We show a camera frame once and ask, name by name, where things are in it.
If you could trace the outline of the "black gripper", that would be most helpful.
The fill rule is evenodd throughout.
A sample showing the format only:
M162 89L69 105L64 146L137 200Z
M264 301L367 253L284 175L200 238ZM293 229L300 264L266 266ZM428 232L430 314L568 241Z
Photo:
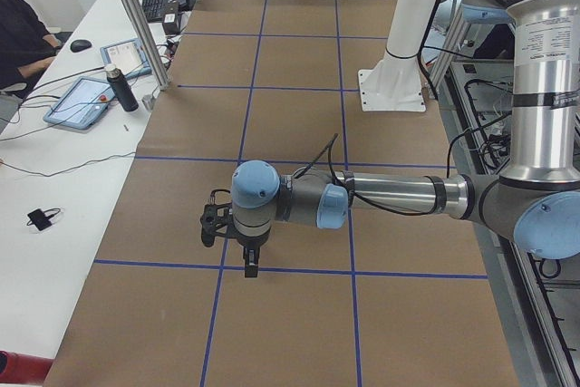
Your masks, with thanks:
M259 272L260 247L244 247L244 278L257 278Z

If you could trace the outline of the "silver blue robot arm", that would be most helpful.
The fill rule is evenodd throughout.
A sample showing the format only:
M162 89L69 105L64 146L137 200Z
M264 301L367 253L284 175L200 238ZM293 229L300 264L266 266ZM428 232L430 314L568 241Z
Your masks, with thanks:
M497 176L410 177L316 170L281 176L250 160L232 177L230 236L245 274L274 221L339 228L351 207L404 216L445 213L479 223L536 256L579 251L579 173L573 164L579 100L579 0L463 0L478 20L516 26L511 148Z

